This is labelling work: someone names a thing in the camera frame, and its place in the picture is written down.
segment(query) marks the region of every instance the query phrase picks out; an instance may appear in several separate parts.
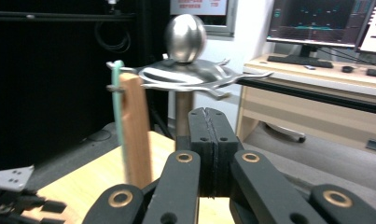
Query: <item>computer monitor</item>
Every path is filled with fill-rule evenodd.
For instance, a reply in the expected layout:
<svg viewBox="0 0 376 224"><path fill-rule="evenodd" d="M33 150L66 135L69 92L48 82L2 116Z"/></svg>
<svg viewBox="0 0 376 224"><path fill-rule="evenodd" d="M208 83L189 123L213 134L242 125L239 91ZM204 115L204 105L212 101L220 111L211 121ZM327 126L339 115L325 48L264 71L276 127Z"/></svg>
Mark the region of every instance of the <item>computer monitor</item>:
<svg viewBox="0 0 376 224"><path fill-rule="evenodd" d="M267 41L353 49L373 0L275 0Z"/></svg>
<svg viewBox="0 0 376 224"><path fill-rule="evenodd" d="M362 29L356 43L356 50L358 52L376 54L376 2L370 9L364 29Z"/></svg>

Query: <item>black curtain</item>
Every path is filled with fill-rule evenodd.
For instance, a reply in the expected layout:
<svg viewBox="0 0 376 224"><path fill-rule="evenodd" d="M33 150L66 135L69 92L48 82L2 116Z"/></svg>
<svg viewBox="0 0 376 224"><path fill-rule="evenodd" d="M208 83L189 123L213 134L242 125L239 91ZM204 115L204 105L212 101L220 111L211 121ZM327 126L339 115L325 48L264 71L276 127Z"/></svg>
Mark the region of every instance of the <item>black curtain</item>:
<svg viewBox="0 0 376 224"><path fill-rule="evenodd" d="M148 39L138 36L148 29L142 25L155 22L161 30L168 18L152 21L157 13L138 2L145 4L117 5L120 13L135 13L134 20L106 22L101 29L109 43L130 33L132 44L123 54L100 47L95 21L0 21L0 170L43 162L114 120L111 93L105 89L111 71L105 63L143 66L163 51L161 31L150 32ZM141 6L148 7L149 17ZM98 0L25 0L0 1L0 11L104 15L109 7ZM167 108L165 93L151 93L160 100L156 106L161 113Z"/></svg>

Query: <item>metal stand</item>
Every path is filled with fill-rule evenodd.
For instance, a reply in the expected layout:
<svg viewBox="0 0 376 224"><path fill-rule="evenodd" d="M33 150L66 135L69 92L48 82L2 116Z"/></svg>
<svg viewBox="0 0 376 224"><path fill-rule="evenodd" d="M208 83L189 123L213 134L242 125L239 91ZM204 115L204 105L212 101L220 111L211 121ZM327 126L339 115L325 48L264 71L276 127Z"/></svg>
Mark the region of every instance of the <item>metal stand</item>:
<svg viewBox="0 0 376 224"><path fill-rule="evenodd" d="M188 112L193 109L193 91L175 93L176 136L188 136Z"/></svg>

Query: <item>metal sphere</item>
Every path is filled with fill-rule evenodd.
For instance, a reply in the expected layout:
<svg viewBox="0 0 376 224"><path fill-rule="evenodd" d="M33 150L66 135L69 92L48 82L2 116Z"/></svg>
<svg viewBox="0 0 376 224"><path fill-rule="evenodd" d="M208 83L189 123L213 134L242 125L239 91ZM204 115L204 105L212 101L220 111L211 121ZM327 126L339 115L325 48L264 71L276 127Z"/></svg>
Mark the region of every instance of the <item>metal sphere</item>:
<svg viewBox="0 0 376 224"><path fill-rule="evenodd" d="M171 59L192 63L202 54L206 41L202 20L189 14L175 17L167 26L165 41Z"/></svg>

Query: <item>wooden desk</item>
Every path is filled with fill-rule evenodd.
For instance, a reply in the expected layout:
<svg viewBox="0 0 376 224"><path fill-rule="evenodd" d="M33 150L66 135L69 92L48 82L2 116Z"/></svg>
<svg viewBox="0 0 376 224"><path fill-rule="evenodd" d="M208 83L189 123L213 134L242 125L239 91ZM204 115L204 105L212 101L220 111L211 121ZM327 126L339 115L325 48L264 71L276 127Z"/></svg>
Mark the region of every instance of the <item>wooden desk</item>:
<svg viewBox="0 0 376 224"><path fill-rule="evenodd" d="M255 83L244 86L237 122L240 139L262 120L360 149L366 149L368 140L376 140L376 77L366 76L367 66L333 63L333 69L308 70L302 65L267 62L268 56L246 63L244 71L274 71L262 82L303 93L263 90ZM343 73L345 65L354 66L354 72ZM315 93L318 99L304 92ZM330 97L321 102L321 95Z"/></svg>
<svg viewBox="0 0 376 224"><path fill-rule="evenodd" d="M160 177L168 155L174 151L174 141L157 133L149 133L152 174ZM65 223L81 223L87 212L106 189L124 183L120 148L92 161L69 175L42 188L39 196L67 203L65 211L58 214L33 210L26 216L41 218L54 217L66 220ZM229 199L200 199L199 223L233 223L229 210Z"/></svg>

